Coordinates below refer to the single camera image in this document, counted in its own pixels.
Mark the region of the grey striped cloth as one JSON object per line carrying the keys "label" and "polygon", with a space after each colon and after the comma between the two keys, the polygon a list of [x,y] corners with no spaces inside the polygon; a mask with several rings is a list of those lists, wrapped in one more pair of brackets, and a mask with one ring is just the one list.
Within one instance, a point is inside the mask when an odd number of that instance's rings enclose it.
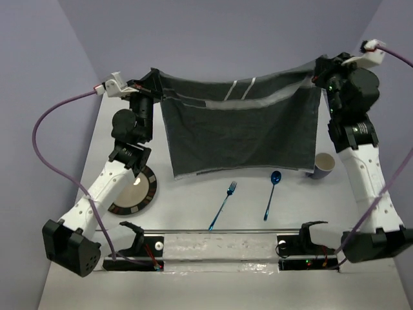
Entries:
{"label": "grey striped cloth", "polygon": [[314,167],[320,88],[314,62],[273,74],[200,82],[158,74],[177,179],[245,168]]}

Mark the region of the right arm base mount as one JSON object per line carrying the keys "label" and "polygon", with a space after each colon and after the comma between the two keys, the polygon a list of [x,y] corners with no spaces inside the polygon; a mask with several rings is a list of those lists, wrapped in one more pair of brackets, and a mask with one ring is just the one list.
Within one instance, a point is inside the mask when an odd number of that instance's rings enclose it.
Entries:
{"label": "right arm base mount", "polygon": [[326,221],[307,222],[301,225],[298,234],[277,237],[275,246],[280,271],[339,270],[334,250],[310,241],[309,228],[327,224]]}

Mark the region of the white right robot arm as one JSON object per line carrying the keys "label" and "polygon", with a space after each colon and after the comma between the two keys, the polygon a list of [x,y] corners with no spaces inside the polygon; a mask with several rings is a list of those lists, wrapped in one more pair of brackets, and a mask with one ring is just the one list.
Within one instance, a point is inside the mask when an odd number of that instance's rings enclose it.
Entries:
{"label": "white right robot arm", "polygon": [[312,82],[327,95],[328,134],[345,166],[360,219],[352,229],[335,229],[324,221],[304,223],[297,237],[304,253],[325,246],[355,264],[393,258],[412,246],[412,229],[393,206],[392,183],[384,180],[378,136],[368,116],[379,98],[379,79],[370,68],[383,58],[375,51],[316,59]]}

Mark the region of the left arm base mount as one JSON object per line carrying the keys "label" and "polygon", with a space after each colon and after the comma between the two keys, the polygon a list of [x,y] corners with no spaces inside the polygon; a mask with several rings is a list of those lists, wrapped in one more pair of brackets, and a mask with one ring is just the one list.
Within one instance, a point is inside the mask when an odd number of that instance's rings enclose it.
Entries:
{"label": "left arm base mount", "polygon": [[109,230],[109,237],[115,245],[117,257],[112,254],[103,260],[104,271],[145,271],[164,270],[164,236],[145,234],[140,226],[123,221]]}

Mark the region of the dark rimmed dinner plate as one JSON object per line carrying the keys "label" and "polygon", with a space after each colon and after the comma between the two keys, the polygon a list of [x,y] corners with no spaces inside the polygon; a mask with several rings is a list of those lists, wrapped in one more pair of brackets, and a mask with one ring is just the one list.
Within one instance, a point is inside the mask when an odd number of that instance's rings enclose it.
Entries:
{"label": "dark rimmed dinner plate", "polygon": [[130,216],[142,211],[154,199],[157,192],[157,178],[153,170],[146,166],[135,182],[123,189],[108,211],[117,216]]}

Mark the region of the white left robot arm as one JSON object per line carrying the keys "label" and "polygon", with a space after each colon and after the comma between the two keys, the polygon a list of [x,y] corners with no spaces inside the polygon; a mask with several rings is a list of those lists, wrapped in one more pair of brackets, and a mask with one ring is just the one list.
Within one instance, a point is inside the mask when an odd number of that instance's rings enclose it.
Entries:
{"label": "white left robot arm", "polygon": [[132,259],[131,263],[151,265],[159,271],[161,266],[145,242],[142,228],[121,222],[115,229],[107,230],[101,219],[146,167],[151,150],[145,143],[153,137],[154,103],[163,99],[159,71],[153,68],[141,79],[130,81],[123,81],[120,74],[114,72],[93,91],[75,98],[103,94],[129,103],[128,108],[117,111],[112,118],[114,149],[89,189],[57,171],[78,186],[83,196],[60,219],[48,220],[44,224],[46,257],[80,277],[86,277],[105,256],[116,259],[122,251],[135,255],[143,249],[149,259]]}

